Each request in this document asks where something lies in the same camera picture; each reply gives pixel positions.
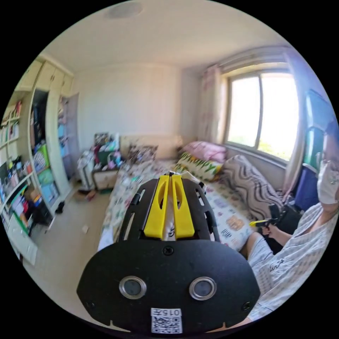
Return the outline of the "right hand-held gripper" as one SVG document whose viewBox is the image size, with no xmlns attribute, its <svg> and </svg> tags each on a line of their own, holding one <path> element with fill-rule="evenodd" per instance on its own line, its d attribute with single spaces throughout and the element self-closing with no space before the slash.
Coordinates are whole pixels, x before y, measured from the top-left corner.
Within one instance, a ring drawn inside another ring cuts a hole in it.
<svg viewBox="0 0 339 339">
<path fill-rule="evenodd" d="M 257 220 L 249 223 L 251 227 L 265 227 L 269 224 L 277 226 L 280 230 L 293 234 L 296 230 L 301 214 L 293 205 L 286 203 L 281 208 L 276 204 L 269 205 L 271 218 L 267 220 Z"/>
</svg>

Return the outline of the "person's right hand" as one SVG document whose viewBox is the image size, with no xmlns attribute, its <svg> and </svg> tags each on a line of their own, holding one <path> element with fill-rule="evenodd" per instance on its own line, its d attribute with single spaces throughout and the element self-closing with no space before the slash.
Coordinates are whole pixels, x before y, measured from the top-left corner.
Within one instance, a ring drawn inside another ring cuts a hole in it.
<svg viewBox="0 0 339 339">
<path fill-rule="evenodd" d="M 292 237 L 291 234 L 288 234 L 280 230 L 277 226 L 272 224 L 262 227 L 262 234 L 268 236 L 269 238 L 274 239 L 281 246 L 284 246 Z"/>
</svg>

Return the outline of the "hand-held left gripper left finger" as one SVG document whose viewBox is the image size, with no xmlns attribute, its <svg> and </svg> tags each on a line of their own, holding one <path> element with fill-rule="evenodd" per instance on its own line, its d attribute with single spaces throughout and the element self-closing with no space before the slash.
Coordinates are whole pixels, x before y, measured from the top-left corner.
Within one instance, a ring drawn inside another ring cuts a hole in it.
<svg viewBox="0 0 339 339">
<path fill-rule="evenodd" d="M 148 238 L 162 238 L 165 228 L 169 176 L 160 176 L 150 206 L 144 235 Z"/>
</svg>

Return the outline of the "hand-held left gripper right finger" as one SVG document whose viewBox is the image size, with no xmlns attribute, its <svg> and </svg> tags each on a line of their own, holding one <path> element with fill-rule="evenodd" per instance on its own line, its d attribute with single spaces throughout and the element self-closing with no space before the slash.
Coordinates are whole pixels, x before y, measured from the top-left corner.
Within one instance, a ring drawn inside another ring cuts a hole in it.
<svg viewBox="0 0 339 339">
<path fill-rule="evenodd" d="M 174 232 L 176 238 L 192 238 L 195 233 L 181 176 L 172 176 Z"/>
</svg>

